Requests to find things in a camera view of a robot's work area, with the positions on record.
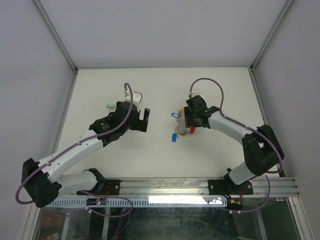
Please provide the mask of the metal key holder red handle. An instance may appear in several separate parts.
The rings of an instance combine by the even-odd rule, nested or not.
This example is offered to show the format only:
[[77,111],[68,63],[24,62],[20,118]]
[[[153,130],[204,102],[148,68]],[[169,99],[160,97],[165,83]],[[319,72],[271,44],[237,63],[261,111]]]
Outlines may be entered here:
[[195,132],[195,127],[189,126],[189,123],[187,123],[187,114],[184,108],[181,108],[178,112],[172,112],[171,118],[176,121],[176,125],[171,136],[171,141],[173,143],[175,143],[180,137],[186,137]]

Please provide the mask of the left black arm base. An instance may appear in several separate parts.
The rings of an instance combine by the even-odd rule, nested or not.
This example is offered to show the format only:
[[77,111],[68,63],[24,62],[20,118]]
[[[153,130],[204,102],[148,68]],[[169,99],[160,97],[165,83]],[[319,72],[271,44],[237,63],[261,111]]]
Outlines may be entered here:
[[119,179],[100,179],[97,184],[88,192],[87,195],[97,196],[118,196],[120,194],[121,180]]

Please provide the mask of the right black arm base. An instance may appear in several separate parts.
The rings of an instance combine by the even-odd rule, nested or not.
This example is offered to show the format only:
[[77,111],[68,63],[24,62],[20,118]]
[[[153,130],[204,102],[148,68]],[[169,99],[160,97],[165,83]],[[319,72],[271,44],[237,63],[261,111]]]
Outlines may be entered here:
[[253,195],[252,184],[247,180],[239,185],[226,179],[209,179],[207,181],[209,195],[220,195],[230,198],[231,195]]

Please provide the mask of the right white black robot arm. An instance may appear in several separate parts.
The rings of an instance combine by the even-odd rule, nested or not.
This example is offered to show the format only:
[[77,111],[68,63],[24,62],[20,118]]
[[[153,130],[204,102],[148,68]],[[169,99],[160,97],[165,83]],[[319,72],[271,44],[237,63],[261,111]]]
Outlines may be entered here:
[[279,165],[282,170],[284,152],[271,126],[248,126],[223,114],[216,106],[207,107],[200,95],[186,100],[185,126],[219,131],[242,145],[244,162],[227,173],[223,187],[230,194],[241,189],[242,183],[261,176]]

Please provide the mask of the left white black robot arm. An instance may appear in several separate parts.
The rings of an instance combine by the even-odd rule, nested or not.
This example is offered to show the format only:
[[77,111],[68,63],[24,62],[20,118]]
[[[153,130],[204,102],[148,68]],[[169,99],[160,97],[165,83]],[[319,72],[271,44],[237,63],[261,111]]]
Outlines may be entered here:
[[65,174],[88,155],[117,141],[128,130],[146,132],[150,109],[144,109],[140,119],[138,106],[128,101],[118,101],[115,111],[95,120],[89,128],[69,146],[39,161],[32,158],[22,166],[19,191],[25,189],[34,203],[43,208],[63,194],[103,195],[107,192],[105,177],[96,169],[81,173]]

